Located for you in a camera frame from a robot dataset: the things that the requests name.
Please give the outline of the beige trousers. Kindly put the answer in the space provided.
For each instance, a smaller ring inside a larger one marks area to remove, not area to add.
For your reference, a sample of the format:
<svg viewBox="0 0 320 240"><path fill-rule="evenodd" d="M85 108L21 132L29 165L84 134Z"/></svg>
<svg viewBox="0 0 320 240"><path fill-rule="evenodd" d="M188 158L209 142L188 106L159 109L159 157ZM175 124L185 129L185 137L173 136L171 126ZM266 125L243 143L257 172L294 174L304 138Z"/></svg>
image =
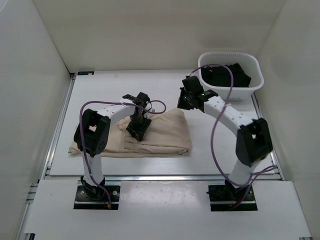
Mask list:
<svg viewBox="0 0 320 240"><path fill-rule="evenodd" d="M107 145L101 155L109 158L145 158L188 156L192 140L185 114L178 108L153 114L143 140L134 139L126 127L130 118L110 128Z"/></svg>

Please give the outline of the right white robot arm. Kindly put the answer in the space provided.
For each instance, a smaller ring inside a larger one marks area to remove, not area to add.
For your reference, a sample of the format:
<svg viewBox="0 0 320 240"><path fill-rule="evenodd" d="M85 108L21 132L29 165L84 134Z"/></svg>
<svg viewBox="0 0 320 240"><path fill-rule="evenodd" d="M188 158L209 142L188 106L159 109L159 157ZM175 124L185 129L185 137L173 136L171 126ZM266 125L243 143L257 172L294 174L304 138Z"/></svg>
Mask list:
<svg viewBox="0 0 320 240"><path fill-rule="evenodd" d="M244 115L212 90L193 94L182 87L177 107L183 110L198 109L215 118L213 130L221 123L235 135L237 160L233 170L224 176L225 183L209 191L209 194L218 201L244 198L257 166L273 150L267 121Z"/></svg>

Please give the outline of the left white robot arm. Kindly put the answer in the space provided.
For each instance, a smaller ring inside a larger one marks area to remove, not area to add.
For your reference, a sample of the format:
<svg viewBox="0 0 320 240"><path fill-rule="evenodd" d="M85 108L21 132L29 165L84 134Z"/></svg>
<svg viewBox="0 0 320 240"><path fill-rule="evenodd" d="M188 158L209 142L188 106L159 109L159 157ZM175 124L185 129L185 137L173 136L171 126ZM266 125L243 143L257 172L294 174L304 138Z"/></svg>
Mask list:
<svg viewBox="0 0 320 240"><path fill-rule="evenodd" d="M100 110L84 109L89 104L107 104ZM137 141L142 141L151 124L147 106L151 100L147 94L140 92L137 96L124 95L118 102L89 101L81 107L79 124L73 140L80 150L84 175L80 178L84 190L93 200L109 197L102 173L102 152L107 146L111 127L120 120L129 117L126 131Z"/></svg>

